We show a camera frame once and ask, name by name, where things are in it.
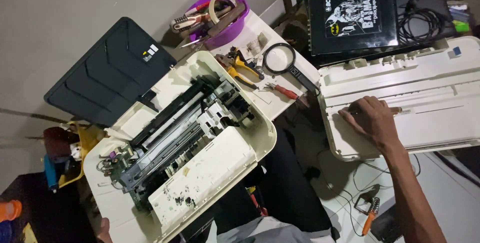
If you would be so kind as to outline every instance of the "screwdriver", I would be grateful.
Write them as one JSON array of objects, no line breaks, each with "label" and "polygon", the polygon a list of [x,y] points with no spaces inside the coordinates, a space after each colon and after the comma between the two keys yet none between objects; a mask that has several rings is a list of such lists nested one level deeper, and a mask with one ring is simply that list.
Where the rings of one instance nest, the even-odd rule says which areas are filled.
[{"label": "screwdriver", "polygon": [[279,86],[278,84],[269,82],[267,83],[266,87],[272,90],[277,90],[278,92],[284,94],[289,99],[297,100],[297,98],[299,98],[299,96],[296,93],[294,93],[293,91],[287,90],[284,87]]}]

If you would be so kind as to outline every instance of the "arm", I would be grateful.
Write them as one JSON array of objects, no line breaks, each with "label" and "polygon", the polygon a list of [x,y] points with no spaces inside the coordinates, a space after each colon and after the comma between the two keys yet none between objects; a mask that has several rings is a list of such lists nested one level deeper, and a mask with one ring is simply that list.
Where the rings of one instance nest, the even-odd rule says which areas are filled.
[{"label": "arm", "polygon": [[408,152],[397,134],[393,114],[385,101],[364,97],[339,115],[383,154],[392,175],[397,214],[405,242],[447,243],[415,177]]}]

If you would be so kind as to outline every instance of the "batman sticker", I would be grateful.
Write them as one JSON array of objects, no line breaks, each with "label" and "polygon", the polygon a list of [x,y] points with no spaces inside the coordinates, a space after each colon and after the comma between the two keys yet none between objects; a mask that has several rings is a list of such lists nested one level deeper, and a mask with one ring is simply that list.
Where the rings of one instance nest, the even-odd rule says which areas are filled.
[{"label": "batman sticker", "polygon": [[377,0],[325,0],[328,38],[381,32]]}]

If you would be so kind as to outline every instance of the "wall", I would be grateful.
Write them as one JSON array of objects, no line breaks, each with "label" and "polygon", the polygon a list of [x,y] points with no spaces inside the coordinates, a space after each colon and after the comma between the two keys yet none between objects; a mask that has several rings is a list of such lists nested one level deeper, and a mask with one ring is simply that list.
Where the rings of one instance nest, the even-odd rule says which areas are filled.
[{"label": "wall", "polygon": [[[156,40],[196,0],[0,0],[0,108],[71,116],[43,101],[51,86],[122,16]],[[247,0],[260,14],[275,0]],[[41,136],[56,124],[0,114],[0,192],[18,175],[43,171]]]}]

